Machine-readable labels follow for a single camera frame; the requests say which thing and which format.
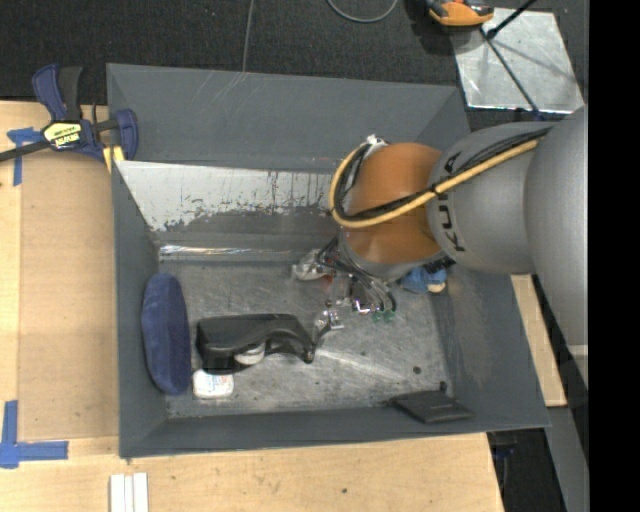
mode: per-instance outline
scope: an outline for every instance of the yellow cable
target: yellow cable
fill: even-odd
[[[538,145],[539,141],[540,139],[531,140],[529,142],[525,142],[524,144],[519,144],[518,146],[515,146],[507,151],[504,151],[503,153],[500,153],[494,157],[491,157],[488,160],[482,162],[481,164],[478,164],[472,167],[471,169],[468,169],[464,172],[461,172],[460,174],[457,174],[456,176],[453,176],[452,178],[446,181],[443,181],[442,183],[438,184],[434,188],[434,191],[430,190],[428,192],[425,192],[424,194],[416,197],[410,203],[402,205],[395,210],[383,213],[382,215],[371,218],[371,219],[349,220],[342,217],[336,210],[334,195],[336,192],[336,188],[338,187],[338,182],[340,180],[340,177],[342,176],[345,169],[351,162],[351,159],[353,158],[355,153],[360,149],[360,148],[356,148],[349,154],[349,156],[347,156],[347,158],[343,160],[343,162],[340,164],[338,169],[336,169],[336,172],[333,175],[333,179],[331,180],[331,187],[329,189],[329,209],[331,211],[331,215],[333,216],[334,220],[338,224],[340,224],[341,226],[344,226],[345,228],[353,228],[353,229],[367,228],[370,226],[375,226],[377,224],[382,224],[383,222],[387,222],[389,220],[395,219],[400,215],[404,215],[405,213],[410,212],[411,210],[413,210],[414,208],[417,208],[418,206],[426,204],[427,202],[431,201],[434,197],[437,197],[439,194],[442,194],[448,190],[451,190],[454,187],[457,187],[461,183],[464,183],[465,181],[470,180],[474,176],[477,176],[478,174],[485,172],[487,169],[491,169],[492,167],[495,167],[496,165],[506,162],[507,160],[510,160],[511,158],[521,155],[522,153],[531,151],[533,148],[535,148]]]

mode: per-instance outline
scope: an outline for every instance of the small blue object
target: small blue object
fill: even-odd
[[[33,128],[21,128],[19,130],[9,130],[7,137],[13,142],[16,147],[20,147],[23,144],[30,144],[32,142],[40,142],[42,140],[42,134],[34,130]],[[13,186],[16,187],[22,183],[22,157],[16,158],[13,164]]]
[[[18,443],[18,401],[4,404],[2,442],[0,443],[0,468],[15,469],[20,462],[30,460],[66,460],[69,441]]]
[[[142,304],[147,368],[158,388],[170,395],[191,384],[191,335],[178,280],[159,272],[147,282]]]
[[[447,271],[442,268],[435,272],[428,272],[424,267],[416,267],[400,281],[400,286],[413,293],[428,293],[430,284],[442,284],[447,280]]]

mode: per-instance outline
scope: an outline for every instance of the white eraser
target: white eraser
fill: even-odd
[[[204,370],[193,373],[193,394],[198,398],[223,398],[233,393],[233,375],[212,375]]]

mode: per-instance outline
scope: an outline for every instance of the orange object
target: orange object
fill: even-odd
[[[440,151],[416,143],[385,146],[362,164],[353,187],[349,213],[355,213],[411,195],[427,186]],[[420,206],[376,226],[345,229],[353,251],[368,261],[385,264],[420,261],[440,251]]]
[[[493,7],[474,0],[428,2],[429,16],[447,27],[474,27],[493,18]]]

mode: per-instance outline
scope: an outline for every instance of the bin floor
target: bin floor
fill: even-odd
[[[189,314],[192,365],[197,321],[243,313],[291,313],[311,331],[323,309],[326,284],[290,277],[284,263],[231,264],[163,262],[161,271],[180,281]],[[314,362],[276,354],[234,376],[231,396],[215,400],[192,392],[167,397],[170,417],[319,410],[375,406],[410,391],[437,389],[449,382],[434,322],[432,300],[393,290],[398,311],[390,323],[374,322],[349,308],[339,312],[345,328],[323,338]]]

